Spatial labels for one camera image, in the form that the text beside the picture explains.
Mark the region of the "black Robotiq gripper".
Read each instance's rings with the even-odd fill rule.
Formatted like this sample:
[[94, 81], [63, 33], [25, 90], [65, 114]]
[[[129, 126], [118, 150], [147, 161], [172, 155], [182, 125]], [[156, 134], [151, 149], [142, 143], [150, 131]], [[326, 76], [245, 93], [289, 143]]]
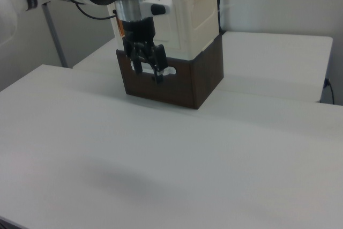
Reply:
[[163, 70], [168, 68], [167, 56], [163, 45], [154, 45], [154, 20], [152, 17], [139, 21], [120, 20], [123, 31], [123, 46], [126, 56], [132, 61], [136, 74], [143, 72], [142, 60], [153, 70], [156, 84], [163, 82]]

